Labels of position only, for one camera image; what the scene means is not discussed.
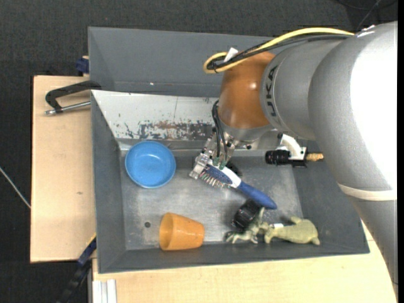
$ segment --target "orange cup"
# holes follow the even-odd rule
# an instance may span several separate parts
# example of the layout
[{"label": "orange cup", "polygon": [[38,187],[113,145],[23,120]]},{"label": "orange cup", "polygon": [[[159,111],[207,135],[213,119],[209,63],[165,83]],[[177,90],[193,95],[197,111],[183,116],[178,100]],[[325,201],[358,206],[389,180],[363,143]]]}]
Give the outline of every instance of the orange cup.
[{"label": "orange cup", "polygon": [[166,213],[162,218],[159,241],[164,251],[198,248],[204,236],[202,223],[175,213]]}]

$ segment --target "blue brush handle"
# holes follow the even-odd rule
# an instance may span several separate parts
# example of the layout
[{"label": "blue brush handle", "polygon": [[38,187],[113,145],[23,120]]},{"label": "blue brush handle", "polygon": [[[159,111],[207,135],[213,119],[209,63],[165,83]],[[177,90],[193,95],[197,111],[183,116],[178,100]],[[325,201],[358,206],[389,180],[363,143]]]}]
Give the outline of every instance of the blue brush handle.
[{"label": "blue brush handle", "polygon": [[273,210],[278,208],[276,203],[268,195],[261,192],[259,189],[256,189],[255,187],[252,187],[247,183],[244,183],[243,181],[241,181],[240,185],[237,186],[237,189],[242,191],[246,196],[253,199],[255,202],[257,202],[257,204],[262,205],[265,208]]}]

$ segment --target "brush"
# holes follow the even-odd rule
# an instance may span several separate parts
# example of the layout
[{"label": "brush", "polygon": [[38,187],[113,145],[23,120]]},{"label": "brush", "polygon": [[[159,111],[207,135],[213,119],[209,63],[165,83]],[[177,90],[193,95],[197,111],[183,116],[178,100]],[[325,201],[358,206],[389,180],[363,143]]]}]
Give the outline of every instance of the brush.
[{"label": "brush", "polygon": [[268,195],[243,182],[240,177],[226,166],[222,170],[213,166],[212,160],[208,161],[205,169],[200,173],[199,178],[213,187],[233,187],[238,189],[242,191],[244,195],[265,208],[273,210],[278,208],[276,203]]}]

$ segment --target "toy figurine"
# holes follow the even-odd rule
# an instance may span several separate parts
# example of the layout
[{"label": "toy figurine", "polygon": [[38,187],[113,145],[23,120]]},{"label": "toy figurine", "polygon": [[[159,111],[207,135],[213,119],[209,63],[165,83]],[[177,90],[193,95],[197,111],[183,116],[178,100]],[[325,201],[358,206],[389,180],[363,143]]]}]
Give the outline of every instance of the toy figurine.
[{"label": "toy figurine", "polygon": [[238,239],[240,240],[250,240],[251,242],[257,244],[257,235],[261,232],[266,232],[269,229],[269,225],[263,222],[264,208],[260,208],[258,214],[251,220],[250,224],[247,226],[244,232],[231,232],[226,238],[226,241],[232,241],[234,244]]},{"label": "toy figurine", "polygon": [[264,241],[267,244],[271,242],[272,238],[277,237],[296,244],[312,242],[315,245],[320,245],[317,229],[310,220],[293,216],[290,217],[290,221],[293,222],[294,225],[274,227],[262,221],[263,214],[264,208],[261,208],[244,232],[231,232],[226,241],[232,241],[234,244],[240,239],[244,241],[250,240],[257,244],[257,235],[264,234]]}]

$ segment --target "yellow cable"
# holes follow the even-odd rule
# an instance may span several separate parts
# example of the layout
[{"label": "yellow cable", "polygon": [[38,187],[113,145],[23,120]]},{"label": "yellow cable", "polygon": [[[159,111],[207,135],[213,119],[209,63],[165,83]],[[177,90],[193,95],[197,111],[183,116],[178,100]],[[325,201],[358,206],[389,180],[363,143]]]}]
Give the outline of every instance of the yellow cable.
[{"label": "yellow cable", "polygon": [[[307,35],[308,33],[333,33],[333,34],[337,34],[337,35],[354,35],[354,33],[346,32],[344,30],[334,29],[334,28],[321,28],[321,27],[304,28],[304,29],[295,30],[294,32],[286,33],[285,35],[282,35],[273,40],[270,40],[269,42],[263,44],[262,46],[259,46],[257,49],[250,50],[246,55],[248,55],[251,52],[256,52],[261,49],[265,49],[267,47],[274,46],[274,45],[282,42],[283,40],[286,40],[286,39],[289,39],[292,37],[296,37],[299,35]],[[217,53],[217,54],[209,57],[203,65],[203,71],[205,71],[205,73],[208,73],[208,74],[224,72],[224,71],[228,70],[229,68],[232,68],[246,60],[246,59],[241,59],[240,61],[234,62],[234,63],[226,65],[222,68],[218,68],[216,70],[208,69],[208,64],[211,63],[212,60],[217,59],[222,56],[226,56],[226,55],[227,55],[227,52],[220,52],[220,53]]]}]

